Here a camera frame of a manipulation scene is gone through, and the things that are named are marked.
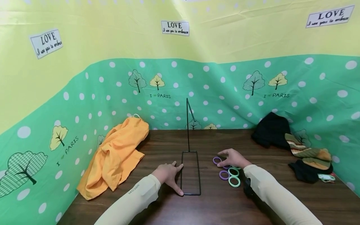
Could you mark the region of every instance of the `elastic ring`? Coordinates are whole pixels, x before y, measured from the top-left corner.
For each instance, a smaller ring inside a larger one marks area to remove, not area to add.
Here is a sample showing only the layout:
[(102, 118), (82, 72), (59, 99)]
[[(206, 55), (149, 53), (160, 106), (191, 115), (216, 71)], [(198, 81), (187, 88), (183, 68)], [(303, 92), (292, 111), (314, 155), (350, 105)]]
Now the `elastic ring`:
[[(239, 182), (237, 185), (232, 184), (232, 183), (230, 182), (230, 180), (233, 179), (233, 178)], [(237, 176), (231, 176), (231, 177), (229, 177), (229, 184), (230, 184), (230, 186), (232, 186), (233, 188), (238, 188), (238, 187), (240, 186), (240, 183), (241, 183), (241, 182), (240, 182), (240, 179), (239, 179)]]
[(219, 157), (214, 157), (214, 158), (212, 159), (212, 162), (213, 162), (215, 165), (217, 165), (217, 163), (215, 162), (215, 159), (218, 159), (218, 160), (220, 160), (220, 162), (222, 162), (222, 160), (221, 160)]
[[(228, 175), (228, 177), (223, 177), (223, 176), (221, 175), (221, 174), (223, 174), (223, 173), (226, 173), (226, 174)], [(227, 180), (227, 179), (229, 179), (230, 174), (229, 174), (229, 172), (226, 171), (226, 170), (221, 170), (220, 173), (219, 173), (219, 176), (220, 176), (220, 178), (221, 178), (222, 180)]]
[[(235, 170), (236, 172), (238, 172), (238, 174), (232, 174), (231, 172), (230, 172), (230, 170)], [(229, 174), (230, 174), (230, 176), (239, 176), (240, 175), (240, 172), (239, 172), (239, 170), (238, 169), (236, 169), (235, 167), (230, 167), (229, 169), (228, 169), (228, 172), (229, 172)]]

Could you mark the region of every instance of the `wooden table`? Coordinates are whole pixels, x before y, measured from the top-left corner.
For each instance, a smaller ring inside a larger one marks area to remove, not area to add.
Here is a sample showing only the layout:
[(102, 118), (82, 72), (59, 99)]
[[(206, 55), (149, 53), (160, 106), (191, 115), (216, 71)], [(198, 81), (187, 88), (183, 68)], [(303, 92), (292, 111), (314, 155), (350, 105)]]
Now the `wooden table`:
[[(201, 196), (180, 197), (172, 189), (163, 185), (159, 191), (158, 200), (138, 214), (131, 225), (281, 224), (267, 206), (259, 205), (272, 220), (245, 196), (243, 185), (233, 188), (227, 181), (219, 178), (220, 169), (213, 164), (212, 159), (217, 152), (226, 148), (238, 150), (249, 161), (269, 171), (324, 225), (359, 224), (360, 199), (345, 184), (340, 180), (337, 180), (335, 184), (326, 184), (321, 181), (306, 184), (297, 181), (293, 171), (287, 165), (295, 162), (297, 158), (286, 150), (262, 148), (251, 140), (251, 133), (252, 130), (190, 131), (190, 148), (197, 151), (199, 155)], [(94, 224), (111, 204), (158, 165), (173, 161), (180, 163), (182, 151), (188, 149), (186, 130), (150, 131), (146, 140), (137, 149), (143, 152), (145, 157), (125, 183), (121, 184), (115, 192), (108, 189), (91, 201), (86, 201), (78, 195), (58, 224)]]

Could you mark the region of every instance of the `white tag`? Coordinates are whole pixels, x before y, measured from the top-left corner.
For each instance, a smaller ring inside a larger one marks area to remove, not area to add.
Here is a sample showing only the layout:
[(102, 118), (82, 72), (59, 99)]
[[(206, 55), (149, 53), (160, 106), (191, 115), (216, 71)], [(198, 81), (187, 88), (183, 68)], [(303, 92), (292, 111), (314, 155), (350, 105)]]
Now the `white tag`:
[(161, 21), (163, 34), (189, 36), (189, 22)]
[(306, 28), (347, 23), (354, 7), (355, 6), (352, 5), (345, 8), (310, 14), (307, 19)]
[(31, 36), (30, 40), (38, 59), (63, 47), (58, 29)]

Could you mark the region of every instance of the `beige arm sleeve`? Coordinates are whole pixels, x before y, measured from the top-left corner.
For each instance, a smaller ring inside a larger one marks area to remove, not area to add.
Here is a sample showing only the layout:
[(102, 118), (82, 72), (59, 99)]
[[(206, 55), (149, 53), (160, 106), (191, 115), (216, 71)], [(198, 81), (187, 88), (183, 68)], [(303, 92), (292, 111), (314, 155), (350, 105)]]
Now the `beige arm sleeve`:
[(150, 174), (112, 204), (95, 225), (128, 225), (131, 220), (158, 198), (159, 180)]
[(251, 188), (287, 225), (322, 225), (312, 212), (266, 170), (249, 165), (244, 168)]

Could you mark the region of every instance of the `yellow fabric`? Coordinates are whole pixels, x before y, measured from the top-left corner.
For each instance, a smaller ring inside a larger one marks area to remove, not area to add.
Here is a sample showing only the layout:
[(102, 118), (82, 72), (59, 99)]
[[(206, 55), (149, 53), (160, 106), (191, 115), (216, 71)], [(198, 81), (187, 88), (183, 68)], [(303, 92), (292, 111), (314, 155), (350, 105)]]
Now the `yellow fabric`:
[(114, 191), (137, 166), (144, 154), (135, 148), (149, 133), (149, 125), (140, 118), (129, 117), (114, 127), (98, 147), (88, 169), (77, 186), (86, 199), (93, 199), (108, 187)]

